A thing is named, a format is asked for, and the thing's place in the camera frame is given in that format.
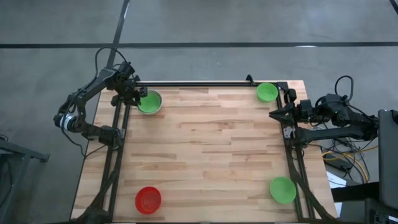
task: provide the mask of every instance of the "red bowl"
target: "red bowl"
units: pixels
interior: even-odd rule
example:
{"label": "red bowl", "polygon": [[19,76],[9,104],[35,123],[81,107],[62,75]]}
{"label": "red bowl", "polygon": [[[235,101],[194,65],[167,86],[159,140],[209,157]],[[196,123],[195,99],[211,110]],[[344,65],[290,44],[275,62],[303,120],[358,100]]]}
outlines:
{"label": "red bowl", "polygon": [[136,196],[136,208],[144,215],[150,215],[160,207],[162,197],[154,187],[144,187]]}

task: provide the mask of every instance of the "gray floor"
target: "gray floor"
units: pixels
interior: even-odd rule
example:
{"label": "gray floor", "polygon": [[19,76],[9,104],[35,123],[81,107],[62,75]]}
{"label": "gray floor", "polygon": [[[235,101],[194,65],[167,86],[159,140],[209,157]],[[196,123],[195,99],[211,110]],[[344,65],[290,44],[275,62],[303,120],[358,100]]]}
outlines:
{"label": "gray floor", "polygon": [[[0,0],[0,44],[112,42],[123,0]],[[388,0],[137,0],[121,42],[398,41]],[[15,223],[68,220],[82,157],[52,118],[67,95],[94,75],[96,49],[1,49],[0,134],[50,153],[33,161]],[[398,109],[398,47],[122,50],[143,80],[304,80],[308,97],[355,79],[352,104],[369,114]],[[109,52],[99,58],[105,66]],[[340,92],[348,93],[342,83]],[[96,99],[87,109],[93,120]],[[84,145],[79,136],[74,139]],[[378,180],[377,151],[366,153]],[[359,175],[353,177],[360,182]]]}

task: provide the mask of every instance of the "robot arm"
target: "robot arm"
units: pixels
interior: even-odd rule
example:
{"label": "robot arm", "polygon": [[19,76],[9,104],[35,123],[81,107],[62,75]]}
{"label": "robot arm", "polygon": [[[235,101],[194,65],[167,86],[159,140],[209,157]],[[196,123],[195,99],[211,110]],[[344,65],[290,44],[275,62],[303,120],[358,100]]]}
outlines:
{"label": "robot arm", "polygon": [[125,105],[139,105],[141,97],[147,95],[147,88],[141,87],[139,90],[135,90],[137,77],[133,76],[134,72],[130,62],[123,62],[117,70],[113,68],[102,69],[96,78],[68,96],[66,102],[61,105],[58,113],[54,116],[55,125],[62,130],[81,133],[88,140],[98,137],[100,143],[117,148],[120,140],[119,130],[106,125],[98,127],[87,123],[85,121],[86,103],[106,88],[118,93],[111,100],[113,106],[117,105],[118,100],[121,100]]}
{"label": "robot arm", "polygon": [[[329,93],[317,100],[315,107],[310,100],[301,100],[295,106],[296,98],[295,90],[289,89],[284,97],[286,105],[269,113],[271,118],[294,127],[291,133],[294,146],[306,147],[312,141],[324,139],[349,137],[369,141],[377,137],[379,119],[354,112],[351,108],[355,107],[349,104],[347,96]],[[297,123],[317,123],[317,126],[328,121],[339,128],[309,130],[297,126]]]}

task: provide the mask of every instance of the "white paper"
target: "white paper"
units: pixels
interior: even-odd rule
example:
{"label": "white paper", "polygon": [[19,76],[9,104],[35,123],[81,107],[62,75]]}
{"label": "white paper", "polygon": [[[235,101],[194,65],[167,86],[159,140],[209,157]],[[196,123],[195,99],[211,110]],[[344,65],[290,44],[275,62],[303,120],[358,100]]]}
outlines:
{"label": "white paper", "polygon": [[[341,177],[336,176],[335,174],[332,174],[330,172],[326,172],[328,175],[329,179],[329,186],[331,189],[337,188],[337,187],[345,187],[347,181],[345,179],[342,179]],[[340,217],[341,213],[341,206],[343,205],[342,202],[337,202],[335,203],[336,211],[337,211],[337,216]]]}

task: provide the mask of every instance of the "wood grain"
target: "wood grain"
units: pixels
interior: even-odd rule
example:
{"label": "wood grain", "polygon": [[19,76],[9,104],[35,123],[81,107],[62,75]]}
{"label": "wood grain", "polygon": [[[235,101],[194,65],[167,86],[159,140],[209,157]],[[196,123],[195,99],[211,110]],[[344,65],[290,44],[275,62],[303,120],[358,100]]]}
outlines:
{"label": "wood grain", "polygon": [[[296,89],[298,100],[307,98],[303,81],[289,81],[289,87]],[[159,113],[144,116],[132,108],[129,115],[115,222],[297,220],[292,203],[281,205],[269,193],[273,178],[289,176],[280,125],[268,117],[277,109],[275,101],[259,102],[253,87],[153,89],[163,97]],[[102,92],[95,124],[111,124],[113,95]],[[91,142],[88,152],[98,146]],[[85,161],[72,218],[97,194],[105,155],[97,152]],[[336,215],[318,148],[306,149],[305,167],[311,190]],[[145,186],[162,195],[162,205],[152,215],[140,214],[134,205]],[[302,192],[300,198],[305,210]]]}

